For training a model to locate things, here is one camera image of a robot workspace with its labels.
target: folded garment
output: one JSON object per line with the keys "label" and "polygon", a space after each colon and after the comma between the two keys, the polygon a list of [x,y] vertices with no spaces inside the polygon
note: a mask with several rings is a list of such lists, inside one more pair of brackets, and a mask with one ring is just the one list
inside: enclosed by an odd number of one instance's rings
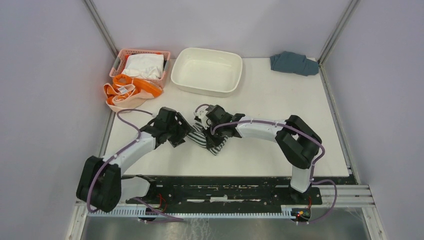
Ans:
{"label": "folded garment", "polygon": [[164,55],[141,53],[128,56],[122,74],[139,79],[160,79],[164,72]]}
{"label": "folded garment", "polygon": [[316,75],[319,71],[318,63],[307,59],[305,55],[283,51],[269,58],[271,70],[282,73],[293,73],[302,76]]}
{"label": "folded garment", "polygon": [[[187,137],[191,140],[193,140],[196,144],[198,144],[200,147],[202,148],[206,148],[206,137],[205,134],[203,134],[203,126],[200,122],[196,122],[193,125],[193,132],[190,132]],[[213,155],[218,155],[221,151],[221,149],[223,149],[225,143],[227,142],[228,137],[226,136],[224,141],[217,147],[214,148],[210,148],[209,152],[211,152]]]}
{"label": "folded garment", "polygon": [[103,90],[106,94],[106,104],[114,112],[136,108],[147,99],[156,98],[163,92],[160,86],[151,81],[124,74],[116,75],[112,84],[103,85]]}

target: pink laundry basket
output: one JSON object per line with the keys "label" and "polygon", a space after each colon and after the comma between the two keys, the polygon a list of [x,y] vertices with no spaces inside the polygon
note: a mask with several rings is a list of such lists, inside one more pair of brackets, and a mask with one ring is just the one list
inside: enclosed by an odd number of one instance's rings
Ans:
{"label": "pink laundry basket", "polygon": [[115,59],[115,62],[113,63],[112,69],[110,70],[110,73],[109,73],[109,77],[113,79],[116,75],[121,74],[125,68],[125,64],[127,63],[125,56],[133,55],[133,54],[162,54],[163,55],[163,58],[165,60],[165,66],[163,67],[162,77],[160,79],[149,79],[149,78],[145,78],[145,79],[148,81],[151,81],[152,83],[156,85],[159,85],[161,88],[165,87],[165,81],[167,79],[168,67],[170,65],[170,57],[171,57],[171,53],[169,51],[121,49],[121,51],[119,51],[119,54]]}

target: plastic tub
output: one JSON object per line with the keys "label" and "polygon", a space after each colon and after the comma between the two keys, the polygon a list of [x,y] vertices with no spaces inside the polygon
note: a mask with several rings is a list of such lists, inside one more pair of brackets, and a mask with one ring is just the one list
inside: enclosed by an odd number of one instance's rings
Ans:
{"label": "plastic tub", "polygon": [[190,47],[176,59],[171,80],[183,91],[225,98],[239,85],[242,69],[235,53]]}
{"label": "plastic tub", "polygon": [[170,57],[171,53],[169,51],[153,51],[153,50],[143,50],[143,49],[121,49],[119,51],[118,56],[113,63],[112,69],[110,70],[109,77],[112,79],[122,73],[125,68],[125,64],[127,60],[125,56],[133,55],[133,54],[162,54],[165,60],[165,66],[163,67],[162,77],[160,79],[149,79],[145,78],[153,82],[156,85],[159,85],[161,88],[165,87],[165,81],[167,79],[168,66],[170,65]]}

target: table top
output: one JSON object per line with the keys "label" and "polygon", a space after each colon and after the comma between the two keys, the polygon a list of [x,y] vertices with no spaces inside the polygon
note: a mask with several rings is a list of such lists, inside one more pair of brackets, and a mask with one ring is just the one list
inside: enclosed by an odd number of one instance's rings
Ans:
{"label": "table top", "polygon": [[[168,107],[180,112],[190,124],[195,123],[193,112],[200,104],[218,104],[231,114],[242,113],[269,120],[285,120],[290,115],[298,115],[321,137],[325,147],[325,156],[316,163],[314,176],[349,175],[319,74],[300,76],[276,72],[270,69],[269,58],[244,58],[238,87],[233,95],[224,98],[182,91],[170,80],[170,75],[167,76],[163,94],[147,100],[138,109],[157,114],[161,107]],[[139,128],[151,119],[149,115],[140,112],[123,113],[122,117]],[[115,153],[135,136],[135,130],[115,116],[106,153]],[[274,142],[233,137],[214,156],[190,139],[185,140],[185,143],[176,148],[168,142],[162,144],[133,164],[125,174],[250,177],[292,175],[292,165]]]}

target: white tag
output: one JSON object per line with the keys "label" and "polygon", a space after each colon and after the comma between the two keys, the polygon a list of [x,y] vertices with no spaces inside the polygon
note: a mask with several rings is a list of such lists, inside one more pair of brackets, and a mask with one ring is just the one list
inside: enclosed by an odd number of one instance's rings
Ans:
{"label": "white tag", "polygon": [[119,91],[121,94],[126,94],[126,93],[128,93],[128,90],[127,90],[124,86],[121,86],[120,88],[118,88],[118,91]]}

